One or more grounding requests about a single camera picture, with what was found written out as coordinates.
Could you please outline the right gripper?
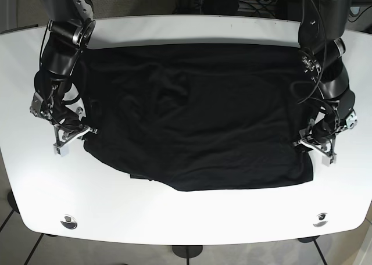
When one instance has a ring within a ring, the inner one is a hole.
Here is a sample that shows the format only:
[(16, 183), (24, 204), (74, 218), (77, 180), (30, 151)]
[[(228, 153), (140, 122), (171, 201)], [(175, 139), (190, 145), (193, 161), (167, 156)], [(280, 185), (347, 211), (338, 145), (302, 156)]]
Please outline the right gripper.
[(45, 106), (43, 102), (32, 102), (30, 112), (38, 118), (44, 119), (52, 124), (55, 133), (55, 149), (65, 149), (77, 139), (83, 139), (88, 133), (97, 134), (96, 128), (90, 127), (83, 123), (85, 110), (77, 106), (75, 110), (66, 107), (64, 112), (58, 112)]

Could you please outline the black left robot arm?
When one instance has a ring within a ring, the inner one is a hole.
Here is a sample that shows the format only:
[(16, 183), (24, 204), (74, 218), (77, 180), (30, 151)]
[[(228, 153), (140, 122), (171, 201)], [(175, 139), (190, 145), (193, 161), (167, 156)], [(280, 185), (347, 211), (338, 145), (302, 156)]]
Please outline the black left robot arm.
[(326, 164), (335, 162), (337, 135), (357, 125), (355, 94), (342, 61), (346, 52), (342, 36), (351, 3), (352, 0), (302, 0), (299, 52), (313, 88), (298, 103), (318, 103), (324, 116), (319, 121), (310, 119), (307, 127), (300, 130), (295, 145), (322, 154)]

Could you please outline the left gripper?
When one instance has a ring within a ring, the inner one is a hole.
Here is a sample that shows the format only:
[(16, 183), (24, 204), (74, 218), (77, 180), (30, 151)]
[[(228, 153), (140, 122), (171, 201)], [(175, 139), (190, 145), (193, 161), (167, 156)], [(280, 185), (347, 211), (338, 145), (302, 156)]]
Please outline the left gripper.
[(294, 142), (294, 146), (304, 146), (324, 157), (336, 157), (337, 135), (345, 130), (353, 129), (356, 125), (356, 113), (350, 113), (344, 119), (340, 119), (337, 114), (330, 113), (325, 114), (318, 122), (310, 119), (308, 126), (299, 131), (299, 139)]

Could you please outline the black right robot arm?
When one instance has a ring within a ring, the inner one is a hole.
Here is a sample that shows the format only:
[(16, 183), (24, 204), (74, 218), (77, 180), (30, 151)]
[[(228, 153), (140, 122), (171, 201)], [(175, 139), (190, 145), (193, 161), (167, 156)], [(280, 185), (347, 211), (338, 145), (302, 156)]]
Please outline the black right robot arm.
[(39, 55), (39, 71), (34, 77), (35, 93), (30, 112), (51, 123), (55, 132), (55, 152), (96, 129), (81, 123), (82, 108), (69, 109), (81, 99), (85, 81), (78, 94), (65, 100), (73, 85), (70, 81), (80, 55), (86, 50), (95, 28), (91, 0), (40, 0), (49, 18)]

